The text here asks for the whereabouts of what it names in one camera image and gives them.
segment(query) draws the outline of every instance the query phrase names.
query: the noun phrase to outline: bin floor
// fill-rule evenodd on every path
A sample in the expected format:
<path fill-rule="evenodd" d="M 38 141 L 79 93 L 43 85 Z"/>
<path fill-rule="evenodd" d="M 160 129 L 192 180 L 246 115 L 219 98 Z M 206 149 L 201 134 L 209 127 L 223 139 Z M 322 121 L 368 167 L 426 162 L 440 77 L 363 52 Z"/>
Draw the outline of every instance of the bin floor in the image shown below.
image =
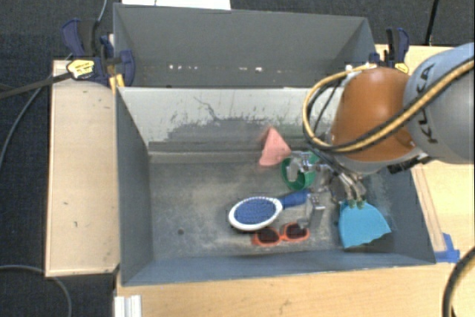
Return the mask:
<path fill-rule="evenodd" d="M 153 164 L 150 169 L 152 229 L 155 259 L 224 255 L 262 255 L 278 252 L 335 249 L 338 239 L 337 206 L 330 193 L 321 195 L 326 206 L 320 228 L 300 243 L 274 247 L 251 244 L 252 233 L 229 224 L 228 211 L 239 200 L 255 195 L 278 197 L 291 192 L 280 169 L 262 169 L 248 163 Z M 309 212 L 309 205 L 285 209 L 272 226 L 279 228 Z"/>

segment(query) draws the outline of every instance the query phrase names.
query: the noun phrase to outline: wooden table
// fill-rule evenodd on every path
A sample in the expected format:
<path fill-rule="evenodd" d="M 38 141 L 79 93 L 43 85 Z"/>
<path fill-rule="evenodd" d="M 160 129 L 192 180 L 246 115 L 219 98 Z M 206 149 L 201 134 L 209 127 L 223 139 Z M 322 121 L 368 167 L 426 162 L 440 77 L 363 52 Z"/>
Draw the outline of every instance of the wooden table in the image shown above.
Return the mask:
<path fill-rule="evenodd" d="M 406 62 L 416 67 L 425 58 L 446 48 L 411 47 Z M 68 82 L 55 91 L 71 98 Z M 47 218 L 46 272 L 48 275 L 112 272 L 119 263 L 117 187 L 114 177 L 111 95 L 105 88 L 91 85 L 76 90 L 92 91 L 90 102 L 75 98 L 75 108 L 58 114 L 68 104 L 53 96 L 56 115 L 55 158 L 50 169 Z M 71 144 L 71 135 L 58 133 L 62 125 L 75 125 L 80 134 L 82 112 L 96 113 L 101 119 L 98 137 L 101 148 L 90 150 Z M 70 142 L 68 150 L 57 146 Z M 88 161 L 72 163 L 71 149 L 83 150 Z M 70 178 L 80 178 L 80 167 L 100 163 L 99 185 L 90 178 L 71 182 L 59 176 L 69 169 Z M 425 174 L 442 231 L 451 235 L 463 255 L 474 241 L 474 167 L 440 162 L 427 164 Z M 453 264 L 423 267 L 375 269 L 281 278 L 214 281 L 193 284 L 167 284 L 149 287 L 121 287 L 117 295 L 141 295 L 144 317 L 212 316 L 439 316 L 442 293 Z M 475 310 L 475 272 L 466 275 L 454 299 L 458 316 L 472 316 Z"/>

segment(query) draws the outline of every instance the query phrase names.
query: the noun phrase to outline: green object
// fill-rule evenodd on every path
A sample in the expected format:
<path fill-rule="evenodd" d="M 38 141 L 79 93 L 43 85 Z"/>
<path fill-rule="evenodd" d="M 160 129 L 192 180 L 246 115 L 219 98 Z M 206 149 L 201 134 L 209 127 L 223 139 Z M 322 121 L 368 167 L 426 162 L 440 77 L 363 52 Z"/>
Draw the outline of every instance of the green object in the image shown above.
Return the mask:
<path fill-rule="evenodd" d="M 297 174 L 297 180 L 295 181 L 290 181 L 287 178 L 287 166 L 289 166 L 290 162 L 292 161 L 291 157 L 288 157 L 282 161 L 281 164 L 281 174 L 282 178 L 284 179 L 285 184 L 291 189 L 291 190 L 301 190 L 308 188 L 310 185 L 312 185 L 313 181 L 315 180 L 315 171 L 307 171 L 307 172 L 302 172 L 299 171 Z M 309 156 L 309 163 L 310 164 L 315 164 L 318 161 L 318 157 L 315 156 L 313 153 L 310 154 Z"/>

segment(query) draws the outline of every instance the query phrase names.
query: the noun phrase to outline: blue clamp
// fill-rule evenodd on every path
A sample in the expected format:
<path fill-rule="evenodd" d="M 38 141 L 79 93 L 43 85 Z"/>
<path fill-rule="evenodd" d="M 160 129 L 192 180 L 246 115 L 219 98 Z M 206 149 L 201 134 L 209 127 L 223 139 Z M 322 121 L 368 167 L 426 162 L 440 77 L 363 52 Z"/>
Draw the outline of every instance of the blue clamp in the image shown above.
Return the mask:
<path fill-rule="evenodd" d="M 135 77 L 135 61 L 132 51 L 130 49 L 121 50 L 119 57 L 114 58 L 114 47 L 107 36 L 102 36 L 99 39 L 101 49 L 100 56 L 98 56 L 94 43 L 96 27 L 96 20 L 71 19 L 61 28 L 62 41 L 71 51 L 74 59 L 84 58 L 94 62 L 93 74 L 85 76 L 83 80 L 109 86 L 109 79 L 113 74 L 109 73 L 108 68 L 113 66 L 113 73 L 122 74 L 125 85 L 131 86 Z"/>

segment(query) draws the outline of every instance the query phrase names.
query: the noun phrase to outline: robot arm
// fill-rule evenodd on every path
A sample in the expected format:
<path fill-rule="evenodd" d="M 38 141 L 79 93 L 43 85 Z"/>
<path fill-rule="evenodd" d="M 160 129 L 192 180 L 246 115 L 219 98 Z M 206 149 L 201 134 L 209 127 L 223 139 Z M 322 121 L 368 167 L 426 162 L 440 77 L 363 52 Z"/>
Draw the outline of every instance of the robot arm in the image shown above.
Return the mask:
<path fill-rule="evenodd" d="M 386 166 L 404 168 L 423 157 L 472 163 L 473 68 L 471 43 L 432 56 L 412 76 L 376 65 L 340 73 L 339 78 L 354 71 L 358 75 L 345 83 L 331 128 L 322 138 L 309 126 L 309 105 L 321 84 L 307 96 L 303 109 L 307 139 L 358 175 Z"/>

